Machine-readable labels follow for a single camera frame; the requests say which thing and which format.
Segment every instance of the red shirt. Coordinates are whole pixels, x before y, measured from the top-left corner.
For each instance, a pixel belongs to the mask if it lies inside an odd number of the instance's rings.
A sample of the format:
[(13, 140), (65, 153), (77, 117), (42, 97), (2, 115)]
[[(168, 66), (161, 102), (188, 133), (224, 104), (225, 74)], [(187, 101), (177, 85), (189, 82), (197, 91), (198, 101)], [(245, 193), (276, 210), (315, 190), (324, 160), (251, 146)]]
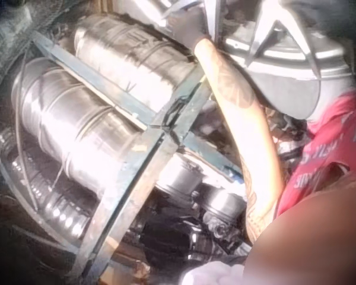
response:
[(282, 194), (277, 216), (313, 192), (306, 186), (321, 167), (335, 162), (356, 172), (356, 91), (341, 96), (320, 122), (308, 128), (314, 138), (303, 149), (302, 161)]

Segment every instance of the man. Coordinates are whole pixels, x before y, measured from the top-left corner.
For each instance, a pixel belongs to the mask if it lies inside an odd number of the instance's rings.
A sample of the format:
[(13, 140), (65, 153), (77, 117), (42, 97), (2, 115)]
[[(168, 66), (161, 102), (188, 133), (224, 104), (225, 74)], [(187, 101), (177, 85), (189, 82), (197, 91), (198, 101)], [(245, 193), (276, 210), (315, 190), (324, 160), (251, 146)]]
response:
[[(313, 139), (305, 146), (300, 165), (285, 184), (264, 112), (246, 78), (217, 51), (198, 13), (191, 13), (185, 21), (173, 21), (172, 26), (176, 40), (190, 48), (202, 65), (236, 142), (247, 189), (246, 229), (253, 243), (273, 219), (305, 198), (318, 195), (316, 192), (340, 180), (347, 185), (336, 189), (348, 189), (348, 185), (356, 183), (353, 78), (321, 82), (318, 104), (307, 120)], [(222, 270), (220, 264), (216, 266), (219, 272), (215, 272), (213, 264), (205, 266), (212, 268), (207, 268), (208, 273), (219, 276), (230, 272)], [(209, 278), (211, 274), (199, 275)]]

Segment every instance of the tattooed arm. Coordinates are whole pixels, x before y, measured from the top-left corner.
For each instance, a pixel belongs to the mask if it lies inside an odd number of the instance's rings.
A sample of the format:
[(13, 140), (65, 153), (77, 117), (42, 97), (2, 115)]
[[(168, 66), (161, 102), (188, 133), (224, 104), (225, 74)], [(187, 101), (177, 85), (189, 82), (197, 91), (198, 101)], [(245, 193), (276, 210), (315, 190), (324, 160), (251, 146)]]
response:
[(238, 70), (208, 39), (194, 53), (201, 63), (239, 150), (247, 189), (246, 229), (252, 242), (273, 220), (284, 181), (263, 110)]

